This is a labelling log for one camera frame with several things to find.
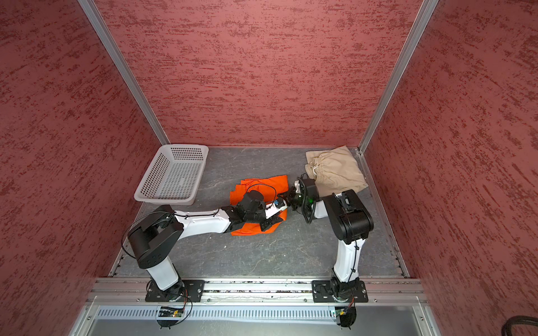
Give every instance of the perforated basket bottom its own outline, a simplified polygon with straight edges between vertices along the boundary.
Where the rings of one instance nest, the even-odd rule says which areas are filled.
[[[193,192],[201,161],[184,161],[172,164],[170,172],[158,191],[157,199],[186,199]]]

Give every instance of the metal corner post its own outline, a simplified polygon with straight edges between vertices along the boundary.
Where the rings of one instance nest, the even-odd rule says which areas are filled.
[[[437,2],[438,0],[424,0],[422,5],[420,6],[419,12],[417,13],[415,18],[415,22],[413,23],[413,26],[409,31],[409,35],[407,36],[407,39],[403,44],[400,56],[398,57],[398,60],[394,65],[391,77],[388,79],[387,86],[385,87],[385,90],[381,95],[381,99],[379,100],[379,104],[377,105],[377,108],[373,113],[372,120],[368,124],[366,132],[364,133],[364,136],[360,141],[360,154],[364,154],[366,152],[366,148],[370,143],[370,140],[372,139],[373,134],[376,131],[376,128],[381,121],[381,118],[383,117],[383,114],[385,113],[388,103],[390,102],[392,95],[394,94],[394,91],[396,90],[396,87],[398,86],[398,83],[402,78],[402,75],[404,74],[407,64],[409,63],[409,60],[411,59],[411,56],[413,55],[413,52],[415,51],[416,46],[420,41],[420,38],[422,37],[422,33],[424,32],[424,29],[426,28],[426,25],[430,20],[431,14],[434,12],[435,6],[437,6]]]
[[[144,116],[147,119],[147,122],[150,123],[151,128],[155,132],[155,135],[159,139],[162,145],[170,144],[168,137],[166,136],[165,131],[162,129],[161,124],[159,123],[153,109],[150,106],[150,103],[147,101],[146,96],[142,92],[142,89],[138,85],[136,78],[134,77],[131,69],[127,65],[127,62],[123,58],[122,52],[119,50],[118,45],[114,41],[112,34],[107,28],[106,23],[103,20],[103,17],[99,13],[99,9],[95,5],[93,0],[78,0],[82,10],[90,20],[91,25],[93,26],[95,32],[99,36],[101,42],[103,43],[108,54],[112,58],[112,61],[119,70],[119,73],[123,77],[123,80],[131,90],[133,97],[138,103],[138,106],[144,113]]]

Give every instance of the robotic arm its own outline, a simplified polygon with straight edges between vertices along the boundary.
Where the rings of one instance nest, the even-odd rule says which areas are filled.
[[[303,213],[307,214],[305,219],[329,217],[332,230],[339,239],[334,276],[323,285],[328,294],[320,293],[318,301],[314,295],[314,301],[327,302],[329,298],[333,300],[329,302],[347,302],[354,292],[364,289],[364,283],[360,287],[357,266],[360,250],[373,229],[370,214],[353,190],[319,200],[314,181],[300,181],[301,185],[296,182],[296,188],[279,195],[271,204],[265,204],[261,193],[249,191],[237,206],[184,212],[162,205],[147,215],[129,231],[128,239],[138,266],[151,275],[148,291],[153,292],[153,299],[158,297],[158,302],[175,302],[182,295],[183,282],[168,256],[179,239],[203,233],[227,233],[242,228],[245,223],[258,223],[260,229],[266,231],[282,221],[278,214],[289,206],[294,210],[302,206]],[[319,285],[320,282],[313,282],[313,288]]]

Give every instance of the orange cloth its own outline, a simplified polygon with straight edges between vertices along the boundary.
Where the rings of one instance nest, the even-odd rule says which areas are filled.
[[[288,176],[287,175],[281,175],[281,176],[270,177],[270,178],[247,178],[245,180],[242,180],[241,184],[236,185],[236,188],[234,191],[230,192],[230,204],[237,205],[237,203],[239,203],[243,199],[243,196],[246,194],[247,190],[259,191],[262,195],[264,195],[265,202],[272,202],[274,200],[273,188],[268,187],[267,185],[261,185],[261,184],[255,185],[258,183],[272,186],[274,189],[276,189],[277,194],[281,194],[283,192],[288,191]],[[283,212],[281,212],[278,215],[278,217],[282,218],[282,220],[286,220],[287,215],[288,215],[288,210],[286,209]],[[269,229],[267,229],[267,231],[263,232],[260,229],[259,224],[245,223],[243,225],[243,228],[232,231],[232,235],[255,235],[259,233],[273,233],[279,225],[280,223],[276,223],[273,226],[271,226]]]

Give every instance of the side wall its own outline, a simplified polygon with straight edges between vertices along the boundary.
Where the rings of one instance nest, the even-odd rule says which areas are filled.
[[[159,144],[76,0],[3,2],[0,55],[0,330],[64,335]]]
[[[440,1],[367,148],[443,336],[538,316],[537,78],[536,1]]]
[[[422,0],[96,0],[172,143],[357,146]]]

